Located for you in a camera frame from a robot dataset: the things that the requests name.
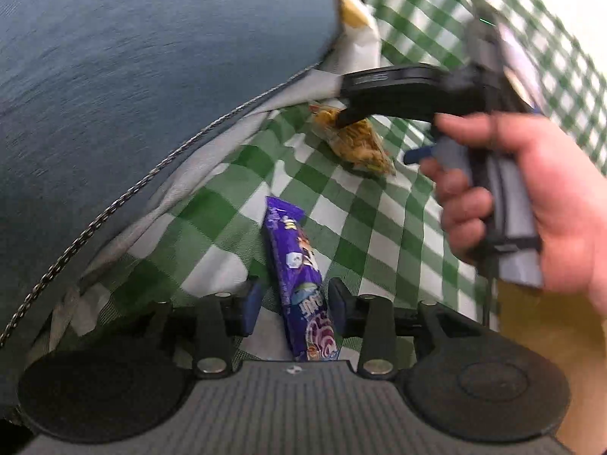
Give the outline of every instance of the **chocolate bar wrapper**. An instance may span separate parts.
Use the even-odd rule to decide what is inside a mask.
[[[321,291],[322,275],[310,240],[299,225],[304,211],[273,196],[266,197],[266,205],[265,228],[293,357],[297,361],[336,359],[338,348]]]

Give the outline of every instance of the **food package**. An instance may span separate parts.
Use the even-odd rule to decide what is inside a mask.
[[[374,174],[395,174],[394,162],[384,150],[382,139],[371,122],[363,119],[344,128],[335,128],[338,108],[311,105],[313,130],[329,144],[335,155],[353,167]]]
[[[304,211],[280,198],[266,197],[264,226],[280,292],[287,341],[296,361],[336,359],[338,347],[322,275],[310,240],[299,226]]]

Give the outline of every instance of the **round pad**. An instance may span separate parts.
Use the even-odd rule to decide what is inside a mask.
[[[495,337],[441,342],[411,369],[405,389],[435,428],[473,442],[515,443],[551,433],[569,405],[561,370]]]
[[[107,443],[167,419],[185,386],[183,371],[163,352],[120,338],[41,358],[23,373],[17,396],[36,430],[73,443]]]

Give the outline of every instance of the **gingham cloth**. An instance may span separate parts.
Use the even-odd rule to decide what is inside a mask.
[[[605,78],[592,59],[541,1],[485,1],[506,16],[536,62],[546,114],[606,174]],[[378,21],[383,65],[423,61],[455,68],[464,60],[462,24],[471,0],[366,2]],[[275,111],[195,194],[157,220],[89,290],[109,294],[98,326],[150,301],[191,304],[231,271],[266,278],[260,225],[270,194],[305,210],[303,227],[326,281],[339,276],[353,293],[384,295],[397,306],[434,298],[476,318],[487,284],[451,254],[433,184],[400,163],[387,179],[351,171],[310,131],[309,115],[307,105]],[[398,158],[428,142],[423,123],[375,117],[373,124]],[[279,313],[277,291],[269,289],[255,333],[237,342],[237,358],[286,358]],[[407,361],[410,343],[400,345]],[[355,360],[360,340],[339,346],[341,358]]]

